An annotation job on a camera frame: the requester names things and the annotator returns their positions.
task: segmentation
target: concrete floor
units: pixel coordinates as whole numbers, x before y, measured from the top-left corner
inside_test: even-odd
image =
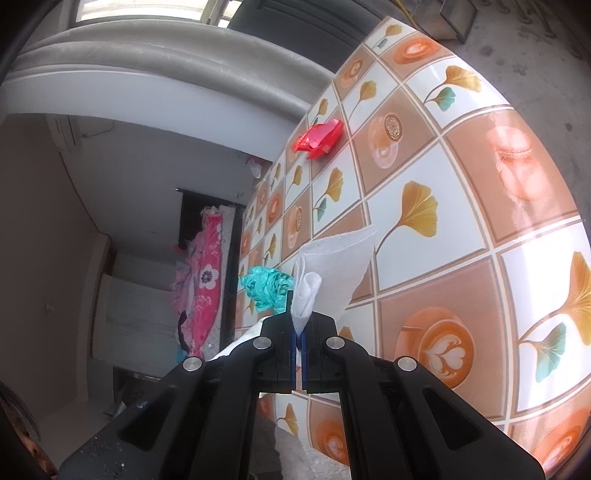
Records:
[[[556,18],[557,38],[540,19],[524,25],[515,12],[478,5],[466,44],[442,41],[482,73],[528,122],[562,173],[591,238],[591,67],[569,52]]]

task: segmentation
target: pink blanket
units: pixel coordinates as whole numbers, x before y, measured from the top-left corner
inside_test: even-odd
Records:
[[[179,314],[187,312],[181,333],[189,355],[199,355],[215,321],[222,292],[222,215],[216,208],[203,212],[203,231],[191,242],[186,262],[177,271],[173,303]]]

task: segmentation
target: white tissue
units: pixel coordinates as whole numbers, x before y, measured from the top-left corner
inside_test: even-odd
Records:
[[[253,338],[260,336],[262,330],[262,322],[267,318],[269,317],[264,317],[258,322],[256,322],[252,327],[250,327],[246,332],[244,332],[238,340],[234,340],[232,343],[230,343],[230,345],[228,345],[224,350],[222,350],[216,356],[214,356],[212,360],[215,360],[216,358],[219,358],[221,356],[230,355],[230,353],[232,353],[232,350],[234,350],[241,343],[244,343],[248,340],[252,340]]]
[[[314,240],[300,248],[294,267],[291,317],[300,335],[312,311],[339,320],[363,280],[376,242],[376,227]]]

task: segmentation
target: patterned tablecloth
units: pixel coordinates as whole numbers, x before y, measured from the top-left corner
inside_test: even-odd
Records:
[[[345,133],[316,161],[315,122]],[[304,243],[373,223],[379,245],[342,336],[412,355],[552,473],[591,406],[591,250],[548,152],[505,98],[435,41],[385,19],[302,120],[245,213],[240,272],[291,273]],[[238,294],[236,337],[268,312]],[[347,463],[338,395],[262,410]]]

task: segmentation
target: red snack wrapper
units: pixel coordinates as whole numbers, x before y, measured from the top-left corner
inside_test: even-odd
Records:
[[[308,160],[315,160],[330,152],[343,134],[344,127],[343,121],[336,118],[325,124],[313,125],[291,148],[293,151],[309,152]]]

